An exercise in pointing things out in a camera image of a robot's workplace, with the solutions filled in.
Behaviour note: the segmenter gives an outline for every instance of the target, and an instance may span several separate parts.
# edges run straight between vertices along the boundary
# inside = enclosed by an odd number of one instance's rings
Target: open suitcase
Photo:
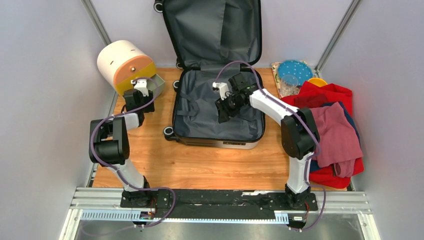
[[[186,145],[254,148],[264,134],[265,115],[245,106],[237,117],[218,123],[215,101],[220,96],[212,83],[229,62],[253,65],[261,57],[260,0],[163,0],[161,12],[184,69],[174,84],[172,127],[163,130],[165,138]],[[240,72],[256,82],[244,64],[227,67],[219,81],[228,83]]]

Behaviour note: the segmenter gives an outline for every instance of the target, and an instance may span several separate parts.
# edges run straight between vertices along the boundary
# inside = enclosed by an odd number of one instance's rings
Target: wooden table
[[[270,68],[258,68],[264,87],[277,96]],[[186,146],[166,141],[163,129],[172,125],[176,93],[172,87],[182,70],[159,68],[165,80],[162,94],[154,102],[155,112],[146,113],[141,127],[128,131],[130,158],[151,187],[176,189],[283,190],[289,177],[289,157],[281,146],[280,126],[266,116],[265,134],[250,150]],[[114,113],[125,104],[119,97]],[[122,187],[115,175],[99,167],[93,187]]]

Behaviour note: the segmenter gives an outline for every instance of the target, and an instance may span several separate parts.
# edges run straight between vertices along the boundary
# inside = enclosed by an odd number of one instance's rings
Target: white wall
[[[383,240],[422,239],[424,2],[362,1],[325,80],[353,90],[365,191]]]
[[[110,39],[129,40],[159,67],[177,59],[153,0],[92,0]],[[351,0],[262,0],[262,57],[258,67],[288,59],[315,66]]]
[[[0,33],[0,238],[57,239],[113,96],[103,42],[79,0],[2,0]]]

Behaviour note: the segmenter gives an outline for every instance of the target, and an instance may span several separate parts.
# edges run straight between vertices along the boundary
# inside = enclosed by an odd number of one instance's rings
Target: suitcase strap
[[[189,96],[189,95],[187,95],[183,92],[180,92],[179,96],[183,99],[188,100],[188,102],[190,103],[190,106],[192,107],[192,110],[188,110],[188,111],[187,110],[177,110],[176,115],[188,116],[188,117],[196,116],[199,113],[199,110],[200,110],[198,103],[196,101],[194,101],[194,99],[191,96]]]

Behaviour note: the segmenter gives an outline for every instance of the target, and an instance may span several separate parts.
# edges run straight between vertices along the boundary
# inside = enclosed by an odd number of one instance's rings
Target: pile of clothes
[[[364,171],[352,96],[351,90],[336,84],[318,87],[306,81],[299,94],[281,98],[292,106],[310,108],[315,119],[321,153],[310,163],[310,181],[343,189],[351,176]]]

